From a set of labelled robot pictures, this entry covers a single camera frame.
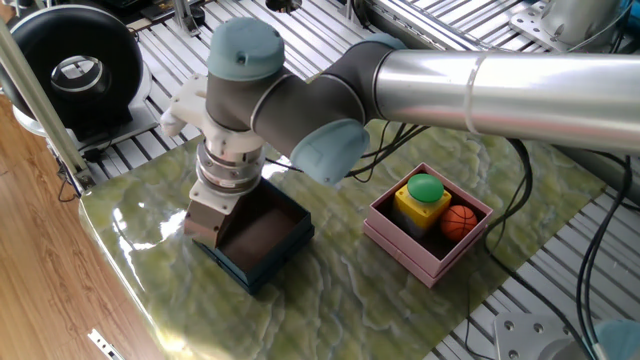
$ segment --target green marble surface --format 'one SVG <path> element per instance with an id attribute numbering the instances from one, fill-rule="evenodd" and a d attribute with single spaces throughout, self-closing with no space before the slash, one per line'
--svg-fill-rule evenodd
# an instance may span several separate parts
<path id="1" fill-rule="evenodd" d="M 368 126 L 372 144 L 381 125 Z M 348 179 L 335 188 L 265 166 L 263 176 L 312 213 L 316 236 L 255 298 L 182 236 L 195 181 L 195 141 L 81 200 L 86 230 L 167 358 L 422 359 L 464 318 L 470 274 L 474 307 L 506 278 L 493 264 L 474 272 L 487 261 L 476 246 L 428 289 L 361 231 L 368 205 L 420 162 L 495 209 L 497 217 L 522 176 L 504 139 L 430 129 L 378 166 L 369 184 Z M 603 189 L 551 147 L 527 147 L 534 191 L 510 219 L 497 250 L 514 268 Z"/>

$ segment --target wooden floor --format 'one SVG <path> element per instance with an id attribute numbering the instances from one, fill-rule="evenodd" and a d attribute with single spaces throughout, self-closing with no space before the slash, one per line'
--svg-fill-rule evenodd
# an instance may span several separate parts
<path id="1" fill-rule="evenodd" d="M 127 360 L 162 358 L 56 171 L 0 97 L 0 360 L 106 359 L 92 328 Z"/>

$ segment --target orange ball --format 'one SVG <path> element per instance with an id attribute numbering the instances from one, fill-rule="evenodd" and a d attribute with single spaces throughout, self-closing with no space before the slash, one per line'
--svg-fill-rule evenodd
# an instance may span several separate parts
<path id="1" fill-rule="evenodd" d="M 440 228 L 449 240 L 459 242 L 478 225 L 478 219 L 471 209 L 455 205 L 444 211 L 440 217 Z"/>

